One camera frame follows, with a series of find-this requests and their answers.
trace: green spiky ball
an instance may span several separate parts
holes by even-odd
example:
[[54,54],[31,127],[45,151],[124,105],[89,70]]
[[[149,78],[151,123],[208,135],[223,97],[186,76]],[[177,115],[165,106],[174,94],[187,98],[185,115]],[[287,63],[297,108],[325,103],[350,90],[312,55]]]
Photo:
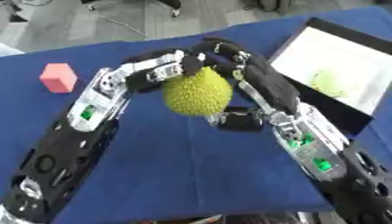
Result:
[[185,116],[209,116],[225,109],[233,96],[230,84],[210,67],[194,76],[179,76],[164,83],[164,102]]

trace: green led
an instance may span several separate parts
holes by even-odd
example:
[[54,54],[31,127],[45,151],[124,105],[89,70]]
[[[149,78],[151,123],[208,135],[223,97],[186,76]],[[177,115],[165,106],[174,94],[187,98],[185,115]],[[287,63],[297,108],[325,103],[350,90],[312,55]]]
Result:
[[297,148],[306,144],[310,144],[311,142],[313,142],[312,134],[306,133],[301,141],[289,140],[287,143],[291,148]]
[[81,112],[80,116],[85,119],[85,120],[90,120],[90,118],[93,116],[93,113],[95,112],[96,107],[93,105],[88,105],[84,108],[83,112]]
[[332,168],[331,164],[322,157],[315,157],[313,163],[318,167],[321,172],[326,172]]
[[311,142],[313,142],[313,136],[312,136],[312,134],[311,134],[311,133],[306,133],[306,134],[304,135],[304,140],[302,140],[301,145],[309,144],[309,143],[311,143]]

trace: cable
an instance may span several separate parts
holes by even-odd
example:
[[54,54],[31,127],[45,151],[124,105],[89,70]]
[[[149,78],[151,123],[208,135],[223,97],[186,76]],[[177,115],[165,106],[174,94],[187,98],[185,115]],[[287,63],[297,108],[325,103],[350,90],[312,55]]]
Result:
[[51,3],[52,1],[53,1],[53,0],[47,0],[45,3],[39,3],[39,4],[27,3],[27,2],[25,2],[25,1],[23,1],[23,0],[20,0],[19,2],[20,2],[21,4],[25,4],[25,5],[40,7],[40,6],[45,6],[45,5],[47,5],[47,4]]
[[133,28],[132,26],[130,26],[130,25],[128,25],[128,24],[125,24],[125,23],[122,23],[122,22],[118,22],[118,21],[116,21],[116,20],[114,20],[114,19],[112,19],[112,18],[104,17],[104,16],[101,16],[101,15],[97,15],[97,17],[98,17],[98,18],[103,18],[103,19],[105,19],[105,20],[108,20],[109,22],[112,22],[112,23],[115,23],[115,24],[118,24],[118,25],[125,26],[125,27],[127,27],[128,29],[132,30],[133,32],[137,32],[137,33],[139,33],[140,35],[145,36],[146,38],[150,39],[150,37],[149,37],[147,34],[145,34],[145,33],[143,33],[142,31],[139,31],[139,30]]

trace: black wire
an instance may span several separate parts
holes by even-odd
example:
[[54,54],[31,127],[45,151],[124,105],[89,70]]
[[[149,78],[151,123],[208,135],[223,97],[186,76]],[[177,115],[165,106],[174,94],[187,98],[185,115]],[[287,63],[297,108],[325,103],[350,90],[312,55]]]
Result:
[[25,5],[30,5],[30,6],[45,6],[49,3],[51,3],[53,0],[48,0],[46,3],[39,3],[39,4],[33,4],[33,3],[26,3],[23,0],[20,1],[21,4],[25,4]]

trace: blue cloth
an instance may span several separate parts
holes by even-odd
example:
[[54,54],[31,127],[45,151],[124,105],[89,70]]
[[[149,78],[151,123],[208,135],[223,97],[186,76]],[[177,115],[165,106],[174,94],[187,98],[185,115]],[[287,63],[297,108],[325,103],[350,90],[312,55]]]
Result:
[[[318,17],[392,39],[392,16],[377,7],[334,11]],[[308,16],[242,24],[209,33],[269,57]],[[75,100],[100,67],[166,46],[189,46],[199,36],[113,42],[28,53],[0,59],[0,194],[25,153],[57,114]],[[71,94],[52,94],[39,82],[47,63],[68,63],[79,75]],[[238,95],[234,105],[246,104]],[[392,167],[392,94],[358,136]],[[262,133],[220,131],[199,118],[170,112],[159,91],[134,97],[101,162],[55,223],[112,223],[203,214],[316,211],[331,208],[298,165]]]

